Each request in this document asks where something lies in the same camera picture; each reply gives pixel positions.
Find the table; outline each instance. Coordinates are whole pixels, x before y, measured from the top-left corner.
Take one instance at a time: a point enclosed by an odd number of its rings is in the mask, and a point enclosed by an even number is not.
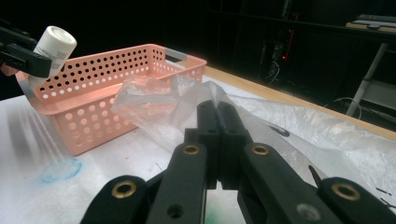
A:
[[[226,92],[315,108],[396,139],[396,133],[215,68],[207,67],[206,73],[204,81],[214,81]],[[166,169],[172,155],[136,129],[73,157],[49,121],[37,114],[24,96],[0,102],[0,122],[1,223],[79,223],[93,197],[110,179],[138,175],[149,180]],[[210,190],[206,221],[244,223],[235,200],[234,191]]]

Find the black background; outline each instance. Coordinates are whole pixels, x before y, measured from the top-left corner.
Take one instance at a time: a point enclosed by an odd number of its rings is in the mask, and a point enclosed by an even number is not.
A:
[[[393,0],[294,0],[301,21],[345,26],[360,14],[396,15]],[[155,43],[208,61],[240,77],[256,79],[262,40],[272,28],[222,21],[206,13],[226,12],[278,18],[282,1],[7,1],[0,18],[36,40],[49,25],[64,28],[78,45],[71,58]],[[353,97],[375,56],[379,42],[340,35],[296,32],[290,59],[280,79],[293,79],[319,99]],[[395,56],[387,54],[377,76],[396,82]],[[15,77],[0,77],[0,100],[22,95]]]

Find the plastic bag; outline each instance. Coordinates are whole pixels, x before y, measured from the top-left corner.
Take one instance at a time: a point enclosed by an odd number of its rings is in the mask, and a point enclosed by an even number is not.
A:
[[[350,179],[396,204],[396,142],[315,109],[231,95],[212,81],[175,75],[170,82],[132,77],[112,110],[173,151],[184,130],[196,128],[196,106],[207,100],[234,105],[253,141],[276,149],[305,182],[315,186],[308,168],[313,166],[321,178]]]

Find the basket hole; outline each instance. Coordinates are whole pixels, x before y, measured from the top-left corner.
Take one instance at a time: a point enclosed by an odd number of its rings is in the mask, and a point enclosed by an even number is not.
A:
[[[82,140],[81,139],[78,139],[78,140],[76,140],[76,146],[81,146],[82,145]]]
[[[93,140],[92,135],[88,135],[88,136],[87,136],[87,141],[88,141],[88,142],[91,142],[92,140]]]
[[[82,119],[80,122],[82,125],[86,125],[88,121],[87,121],[87,119]]]
[[[67,113],[65,116],[64,116],[66,119],[72,119],[73,118],[73,114],[72,113]]]
[[[80,116],[83,116],[84,112],[85,111],[83,109],[80,109],[80,110],[77,111],[77,114],[80,115]]]
[[[97,116],[97,115],[92,115],[92,116],[91,116],[91,119],[92,119],[93,121],[97,121],[97,120],[98,120],[98,116]]]
[[[94,128],[95,130],[99,130],[99,129],[100,129],[100,123],[94,123],[94,124],[93,124],[93,128]]]
[[[76,125],[76,123],[75,123],[75,122],[71,122],[71,123],[69,123],[69,129],[70,129],[70,130],[75,130],[75,129],[76,129],[76,127],[77,127],[77,125]]]
[[[90,133],[90,132],[91,132],[91,128],[89,128],[89,127],[84,128],[84,133]]]
[[[74,138],[78,138],[79,137],[79,132],[78,131],[73,132],[73,137]]]

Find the white bottle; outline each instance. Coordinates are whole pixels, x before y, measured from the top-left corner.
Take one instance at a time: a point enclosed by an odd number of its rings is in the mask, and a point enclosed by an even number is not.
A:
[[[49,26],[35,46],[34,52],[51,59],[49,77],[52,77],[58,75],[76,45],[76,39],[64,29]],[[47,79],[29,76],[29,86],[34,89]]]

